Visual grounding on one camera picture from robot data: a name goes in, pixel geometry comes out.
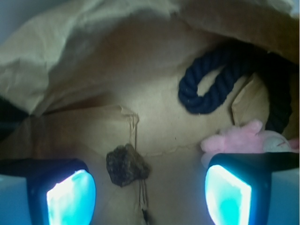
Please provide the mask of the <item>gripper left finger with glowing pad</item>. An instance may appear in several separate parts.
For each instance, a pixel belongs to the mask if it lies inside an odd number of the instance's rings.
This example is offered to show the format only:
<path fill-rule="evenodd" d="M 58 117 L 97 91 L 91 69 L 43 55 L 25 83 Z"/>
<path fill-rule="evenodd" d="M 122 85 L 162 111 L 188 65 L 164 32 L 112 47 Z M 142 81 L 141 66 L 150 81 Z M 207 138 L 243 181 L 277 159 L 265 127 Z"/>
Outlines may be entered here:
<path fill-rule="evenodd" d="M 96 184 L 87 165 L 73 159 L 3 159 L 2 225 L 89 225 Z"/>

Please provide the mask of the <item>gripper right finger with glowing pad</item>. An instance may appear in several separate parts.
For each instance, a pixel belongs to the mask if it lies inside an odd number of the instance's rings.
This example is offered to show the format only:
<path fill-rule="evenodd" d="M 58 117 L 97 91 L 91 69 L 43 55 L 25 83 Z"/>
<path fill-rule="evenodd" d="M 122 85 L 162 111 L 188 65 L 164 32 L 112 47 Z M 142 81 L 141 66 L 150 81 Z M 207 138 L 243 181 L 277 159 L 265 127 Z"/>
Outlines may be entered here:
<path fill-rule="evenodd" d="M 216 225 L 298 225 L 300 155 L 219 153 L 206 172 L 205 200 Z"/>

